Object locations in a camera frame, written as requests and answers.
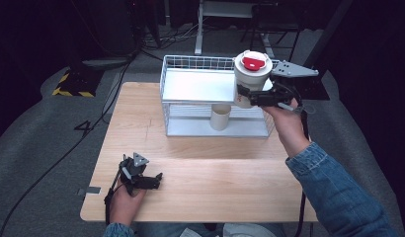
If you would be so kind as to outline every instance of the blue denim cuff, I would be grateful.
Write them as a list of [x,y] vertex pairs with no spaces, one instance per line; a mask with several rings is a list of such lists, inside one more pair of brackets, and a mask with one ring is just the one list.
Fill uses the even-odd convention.
[[129,226],[120,224],[120,223],[111,223],[107,226],[107,229],[105,230],[104,237],[133,237],[134,232],[132,232],[132,229],[129,228]]
[[319,147],[315,142],[310,143],[307,148],[302,152],[294,156],[293,158],[287,158],[285,160],[286,165],[296,176],[303,176],[308,174],[316,167],[320,166],[328,154]]

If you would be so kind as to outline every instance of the human arm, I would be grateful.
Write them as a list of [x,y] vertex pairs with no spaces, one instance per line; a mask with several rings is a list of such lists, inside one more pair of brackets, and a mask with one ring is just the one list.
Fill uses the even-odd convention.
[[299,115],[279,108],[264,110],[274,118],[289,157],[286,164],[331,235],[396,236],[382,206],[341,164],[305,138]]
[[146,190],[139,190],[132,197],[124,185],[116,189],[110,205],[110,224],[107,226],[104,236],[134,236],[129,226],[135,218],[145,194]]

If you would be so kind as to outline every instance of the gray carpet floor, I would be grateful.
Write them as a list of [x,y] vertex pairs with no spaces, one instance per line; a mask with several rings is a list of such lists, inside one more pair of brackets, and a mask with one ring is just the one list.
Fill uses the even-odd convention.
[[[161,29],[161,35],[169,29]],[[292,62],[302,64],[321,36],[321,31],[304,31]],[[242,30],[229,28],[204,34],[202,56],[234,57],[249,47],[249,38],[240,42]],[[178,39],[165,49],[147,52],[164,55],[194,55],[195,38]],[[286,59],[288,50],[274,50],[276,59]],[[159,82],[162,61],[141,53],[127,69],[123,82]],[[55,72],[41,87],[42,100],[24,112],[0,138],[0,229],[11,208],[53,164],[61,160],[23,198],[6,225],[4,236],[101,236],[102,222],[85,222],[80,218],[83,197],[80,189],[89,186],[108,125],[100,121],[75,149],[82,131],[74,127],[88,120],[94,123],[104,116],[111,120],[120,68],[105,72],[95,98],[52,96],[67,68]],[[385,207],[400,236],[405,236],[396,196],[390,189],[372,156],[365,138],[343,104],[338,86],[327,72],[322,79],[329,101],[305,101],[314,110],[309,116],[313,140],[339,160],[355,179]],[[297,223],[286,223],[285,232],[293,236]],[[305,223],[301,236],[310,236]],[[312,236],[327,236],[319,223],[314,223]]]

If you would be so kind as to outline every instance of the table top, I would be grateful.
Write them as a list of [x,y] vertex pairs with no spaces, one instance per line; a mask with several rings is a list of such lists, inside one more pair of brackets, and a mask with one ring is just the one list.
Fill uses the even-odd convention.
[[[163,173],[134,221],[298,221],[301,186],[284,160],[274,130],[269,138],[166,136],[158,83],[127,82],[105,137],[81,217],[104,221],[104,198],[122,156],[136,152],[150,162],[144,176]],[[306,202],[305,221],[317,221]]]

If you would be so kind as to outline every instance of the denim sleeve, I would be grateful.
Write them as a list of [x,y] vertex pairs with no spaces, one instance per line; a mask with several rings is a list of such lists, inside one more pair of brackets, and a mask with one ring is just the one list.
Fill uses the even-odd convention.
[[134,232],[126,225],[111,223],[107,226],[104,237],[134,237]]
[[285,162],[331,235],[397,236],[380,203],[316,143]]

